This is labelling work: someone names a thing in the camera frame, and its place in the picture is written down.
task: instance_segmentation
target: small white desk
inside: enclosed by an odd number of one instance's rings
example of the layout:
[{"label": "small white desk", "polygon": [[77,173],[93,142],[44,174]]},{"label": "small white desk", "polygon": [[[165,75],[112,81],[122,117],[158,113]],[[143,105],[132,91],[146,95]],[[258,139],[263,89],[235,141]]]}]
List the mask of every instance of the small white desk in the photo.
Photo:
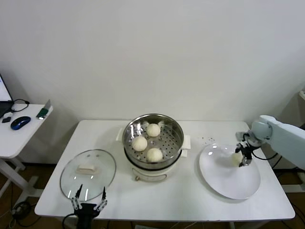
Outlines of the small white desk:
[{"label": "small white desk", "polygon": [[[20,110],[24,107],[24,104],[15,104],[13,109]],[[20,195],[17,203],[24,201],[27,197],[39,197],[42,193],[42,189],[35,189],[33,187],[38,177],[32,177],[29,182],[27,182],[18,174],[18,171],[20,169],[24,170],[25,166],[16,156],[18,156],[20,151],[45,121],[46,118],[44,120],[36,118],[36,115],[43,107],[44,105],[30,104],[25,110],[15,112],[9,123],[2,123],[3,118],[0,119],[0,172],[8,178],[8,181],[0,190],[0,197],[10,185],[11,181],[23,189],[23,193]],[[51,107],[47,115],[49,115],[52,110],[53,107]],[[12,121],[21,116],[29,116],[31,117],[31,121],[19,130],[12,130],[10,128]],[[16,166],[15,170],[6,164],[3,159],[9,159]]]},{"label": "small white desk", "polygon": [[[199,171],[199,154],[211,143],[236,144],[235,133],[247,131],[244,122],[180,121],[191,136],[188,157],[180,158],[176,173],[161,183],[136,182],[121,142],[115,141],[127,121],[81,121],[63,152],[35,208],[37,215],[64,217],[73,212],[60,189],[65,165],[89,149],[105,149],[116,160],[117,170],[107,189],[108,205],[97,219],[157,221],[255,221],[291,219],[295,212],[267,161],[254,158],[261,185],[247,200],[228,199],[212,190]],[[259,149],[256,154],[264,157]],[[98,203],[101,197],[90,201]]]}]

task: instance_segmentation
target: blue mouse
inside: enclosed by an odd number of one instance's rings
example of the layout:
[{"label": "blue mouse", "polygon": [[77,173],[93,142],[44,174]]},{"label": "blue mouse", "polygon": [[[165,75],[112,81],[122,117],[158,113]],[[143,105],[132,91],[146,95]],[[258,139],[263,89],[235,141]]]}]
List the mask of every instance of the blue mouse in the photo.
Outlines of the blue mouse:
[{"label": "blue mouse", "polygon": [[22,116],[20,118],[16,118],[10,125],[10,127],[13,130],[19,130],[20,128],[22,128],[24,125],[26,125],[27,123],[29,123],[31,120],[30,117],[28,116]]}]

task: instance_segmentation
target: steamed bun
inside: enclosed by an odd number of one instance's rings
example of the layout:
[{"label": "steamed bun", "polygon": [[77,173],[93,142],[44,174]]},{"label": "steamed bun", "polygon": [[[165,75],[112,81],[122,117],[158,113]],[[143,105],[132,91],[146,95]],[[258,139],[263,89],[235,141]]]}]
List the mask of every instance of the steamed bun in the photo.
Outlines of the steamed bun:
[{"label": "steamed bun", "polygon": [[163,154],[160,149],[152,148],[147,152],[147,161],[148,162],[158,162],[163,159]]},{"label": "steamed bun", "polygon": [[132,147],[134,148],[135,151],[141,152],[146,149],[147,147],[147,141],[145,137],[136,137],[132,141]]},{"label": "steamed bun", "polygon": [[232,163],[235,167],[238,167],[242,160],[243,154],[241,152],[232,154]]},{"label": "steamed bun", "polygon": [[150,137],[157,137],[161,132],[161,128],[157,124],[149,124],[147,126],[147,134]]}]

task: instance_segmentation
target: cable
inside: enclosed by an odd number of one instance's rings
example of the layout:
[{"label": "cable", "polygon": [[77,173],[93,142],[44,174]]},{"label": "cable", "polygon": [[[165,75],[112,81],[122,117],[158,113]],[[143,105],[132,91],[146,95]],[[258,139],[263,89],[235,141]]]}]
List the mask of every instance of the cable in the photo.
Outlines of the cable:
[{"label": "cable", "polygon": [[66,218],[69,217],[69,216],[74,216],[74,215],[75,215],[74,213],[71,213],[69,215],[66,215],[65,218],[63,218],[63,220],[61,222],[61,226],[62,226],[63,229],[66,229],[65,228],[65,220],[66,220]]},{"label": "cable", "polygon": [[174,225],[172,225],[172,226],[170,227],[170,229],[173,229],[173,228],[176,227],[178,224],[179,224],[179,222],[178,222],[178,223],[175,223]]},{"label": "cable", "polygon": [[289,228],[289,229],[293,229],[293,228],[291,228],[290,226],[288,226],[284,221],[281,221],[287,228]]},{"label": "cable", "polygon": [[13,211],[13,192],[14,192],[14,184],[11,182],[11,187],[10,187],[10,210]]},{"label": "cable", "polygon": [[274,168],[279,162],[280,162],[280,160],[282,159],[283,157],[281,156],[279,159],[278,159],[278,161],[272,166],[272,168]]},{"label": "cable", "polygon": [[257,159],[264,160],[264,161],[271,160],[271,159],[275,158],[275,157],[278,155],[278,153],[275,153],[275,154],[274,154],[272,157],[270,157],[270,158],[261,158],[261,157],[259,157],[259,156],[256,156],[256,155],[254,154],[254,152],[252,152],[252,154],[253,154],[253,156],[255,156]]},{"label": "cable", "polygon": [[29,228],[29,227],[33,226],[35,223],[37,223],[40,219],[41,219],[41,216],[39,216],[37,220],[35,220],[34,222],[32,222],[29,225],[22,225],[18,220],[16,220],[16,222],[19,226],[21,226],[23,228]]},{"label": "cable", "polygon": [[7,213],[9,213],[10,212],[10,210],[7,210],[5,213],[3,213],[1,216],[0,216],[0,218],[2,218],[3,216],[5,216]]},{"label": "cable", "polygon": [[107,222],[106,229],[108,229],[108,228],[109,228],[109,224],[110,224],[110,220]]},{"label": "cable", "polygon": [[22,109],[20,109],[20,110],[18,110],[18,111],[13,110],[13,109],[10,109],[10,111],[13,112],[13,113],[14,113],[14,112],[23,111],[24,109],[28,108],[28,106],[29,106],[29,104],[30,104],[29,101],[26,101],[26,100],[24,100],[24,99],[15,99],[15,100],[13,101],[13,103],[15,104],[15,102],[18,101],[18,100],[23,101],[23,102],[26,104],[26,107],[24,107],[24,108],[22,108]]},{"label": "cable", "polygon": [[14,218],[12,218],[9,223],[9,228],[12,229],[15,227],[15,225],[16,225],[16,220]]},{"label": "cable", "polygon": [[295,205],[294,203],[291,202],[291,204],[292,204],[296,209],[298,209],[299,212],[302,214],[302,216],[305,218],[304,212],[302,212],[302,210],[301,210],[297,205]]},{"label": "cable", "polygon": [[304,221],[304,219],[296,212],[295,213],[300,219],[301,219],[301,221],[303,222],[303,224],[304,224],[304,226],[305,226],[305,221]]},{"label": "cable", "polygon": [[184,229],[187,229],[187,228],[191,227],[191,226],[194,225],[195,223],[197,223],[197,222],[191,223],[189,226],[185,227]]}]

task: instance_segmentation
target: robotic arm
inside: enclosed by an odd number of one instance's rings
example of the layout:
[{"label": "robotic arm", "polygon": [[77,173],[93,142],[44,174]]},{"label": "robotic arm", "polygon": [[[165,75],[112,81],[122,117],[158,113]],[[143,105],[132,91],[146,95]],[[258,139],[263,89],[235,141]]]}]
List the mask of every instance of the robotic arm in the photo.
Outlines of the robotic arm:
[{"label": "robotic arm", "polygon": [[259,121],[252,123],[251,130],[237,132],[236,138],[240,143],[235,152],[241,151],[243,154],[239,167],[248,166],[253,151],[268,143],[275,152],[305,170],[305,130],[261,115]]}]

